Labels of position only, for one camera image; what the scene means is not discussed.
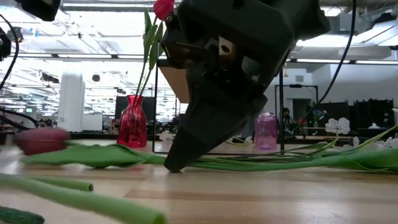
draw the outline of wooden table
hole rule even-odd
[[[188,168],[170,174],[162,166],[150,165],[106,170],[26,167],[23,172],[91,182],[96,193],[163,211],[171,224],[398,223],[395,175],[328,168],[275,172]],[[116,223],[11,189],[0,189],[0,205],[41,214],[46,224]]]

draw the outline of wire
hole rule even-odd
[[[7,73],[5,74],[4,78],[2,79],[2,82],[0,84],[0,90],[1,90],[4,87],[4,84],[6,83],[6,80],[10,76],[10,74],[12,72],[12,69],[14,68],[15,62],[16,62],[16,60],[18,58],[19,43],[17,41],[17,39],[18,39],[17,38],[17,34],[16,34],[13,26],[11,25],[11,23],[2,14],[0,14],[0,17],[2,17],[2,19],[4,19],[4,22],[6,22],[6,24],[10,27],[11,32],[12,32],[12,34],[14,36],[14,39],[16,40],[15,41],[16,48],[15,48],[14,58],[12,59],[12,62],[10,64],[10,66],[8,67]],[[9,111],[9,110],[5,110],[3,108],[0,108],[0,111],[5,112],[5,113],[9,113],[9,114],[14,114],[16,116],[21,116],[23,118],[27,118],[29,121],[31,121],[31,122],[33,122],[35,124],[36,128],[39,127],[38,122],[35,119],[31,118],[30,116],[27,116],[27,115],[24,115],[24,114],[21,114],[21,113],[17,113],[17,112],[13,112],[13,111]],[[0,120],[4,121],[5,123],[10,124],[11,126],[13,126],[15,128],[24,129],[24,130],[28,129],[27,127],[23,127],[22,125],[11,121],[10,119],[6,118],[5,116],[0,116]]]
[[[325,92],[325,94],[323,94],[321,99],[318,100],[318,102],[315,103],[315,105],[313,105],[312,108],[308,111],[308,113],[305,115],[304,119],[301,120],[300,124],[298,124],[298,126],[295,128],[295,130],[303,125],[304,121],[307,120],[308,116],[310,114],[312,114],[312,111],[326,98],[326,96],[329,94],[329,91],[331,90],[333,84],[335,84],[337,75],[340,72],[341,66],[343,65],[343,62],[344,62],[344,60],[345,60],[345,58],[347,56],[349,47],[351,46],[351,42],[353,41],[353,37],[354,37],[354,33],[355,33],[355,18],[356,18],[356,0],[353,0],[353,11],[352,11],[352,13],[353,13],[353,15],[352,15],[352,18],[351,18],[351,30],[349,32],[349,38],[348,38],[347,46],[346,46],[346,48],[344,50],[343,55],[341,56],[340,63],[338,64],[337,69],[335,71],[335,74],[334,74],[333,78],[331,79],[329,87],[326,89],[326,92]]]

